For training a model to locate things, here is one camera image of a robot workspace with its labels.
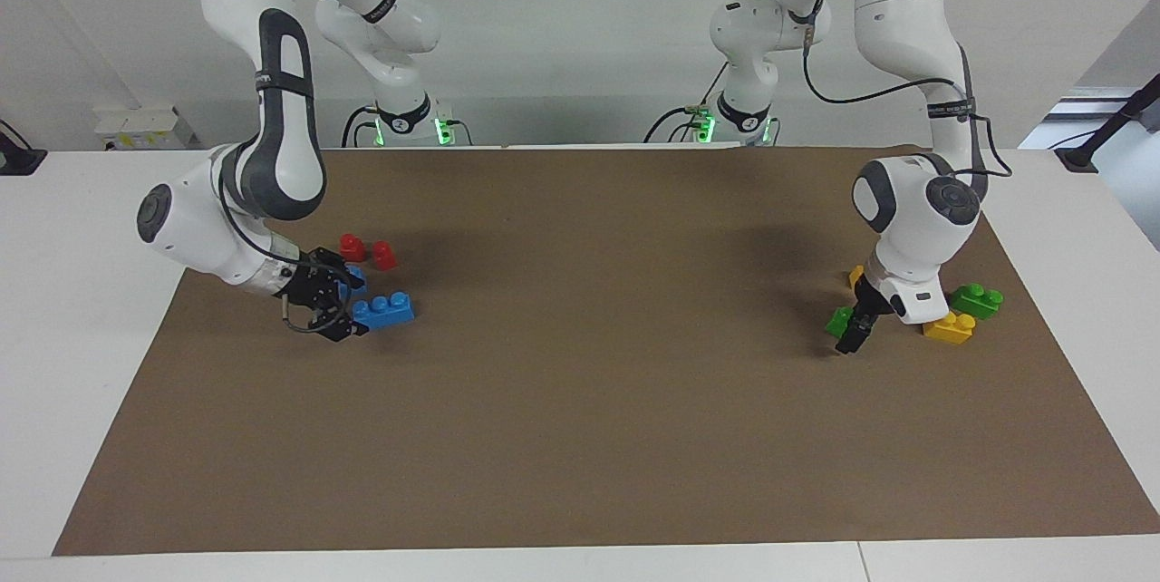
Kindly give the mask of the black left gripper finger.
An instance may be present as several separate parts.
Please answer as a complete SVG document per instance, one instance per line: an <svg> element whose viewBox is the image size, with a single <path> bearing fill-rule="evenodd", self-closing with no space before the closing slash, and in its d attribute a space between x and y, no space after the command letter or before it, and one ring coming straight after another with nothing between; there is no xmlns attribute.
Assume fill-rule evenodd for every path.
<svg viewBox="0 0 1160 582"><path fill-rule="evenodd" d="M873 333L875 321L853 319L846 329L844 337L838 339L836 350L839 354L856 354L870 334Z"/></svg>

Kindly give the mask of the white box with yellow labels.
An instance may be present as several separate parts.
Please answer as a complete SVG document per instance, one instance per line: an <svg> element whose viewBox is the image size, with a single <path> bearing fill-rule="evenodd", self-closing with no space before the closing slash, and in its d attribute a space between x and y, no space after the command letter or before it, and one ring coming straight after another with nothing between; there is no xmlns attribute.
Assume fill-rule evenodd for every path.
<svg viewBox="0 0 1160 582"><path fill-rule="evenodd" d="M198 136L174 107L97 111L95 140L104 150L197 150Z"/></svg>

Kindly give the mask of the black angled stand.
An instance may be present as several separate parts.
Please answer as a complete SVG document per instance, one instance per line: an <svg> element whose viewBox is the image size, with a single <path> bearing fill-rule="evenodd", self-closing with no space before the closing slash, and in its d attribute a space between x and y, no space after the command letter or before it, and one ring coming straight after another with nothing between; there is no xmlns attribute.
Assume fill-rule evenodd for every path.
<svg viewBox="0 0 1160 582"><path fill-rule="evenodd" d="M1128 99L1117 112L1110 116L1096 131L1083 141L1081 147L1054 150L1066 169L1078 173L1099 173L1093 163L1097 150L1103 144L1128 126L1131 121L1141 121L1153 106L1160 103L1160 73L1151 79L1148 83L1136 90L1134 95Z"/></svg>

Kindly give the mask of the brown table mat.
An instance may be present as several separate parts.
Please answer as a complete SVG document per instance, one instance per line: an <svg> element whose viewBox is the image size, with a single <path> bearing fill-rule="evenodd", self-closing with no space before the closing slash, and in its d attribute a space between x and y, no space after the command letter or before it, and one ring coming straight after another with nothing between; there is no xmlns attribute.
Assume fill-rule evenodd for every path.
<svg viewBox="0 0 1160 582"><path fill-rule="evenodd" d="M59 556L1160 532L986 224L973 339L834 350L862 150L325 158L277 230L387 240L416 318L336 344L184 275Z"/></svg>

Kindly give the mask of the black table clamp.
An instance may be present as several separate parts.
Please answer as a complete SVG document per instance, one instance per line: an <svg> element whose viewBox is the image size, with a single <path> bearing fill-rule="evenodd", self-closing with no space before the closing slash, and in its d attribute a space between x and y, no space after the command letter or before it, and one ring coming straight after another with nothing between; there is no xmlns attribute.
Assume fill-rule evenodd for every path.
<svg viewBox="0 0 1160 582"><path fill-rule="evenodd" d="M0 176L32 176L46 157L46 150L34 148L24 134L0 119Z"/></svg>

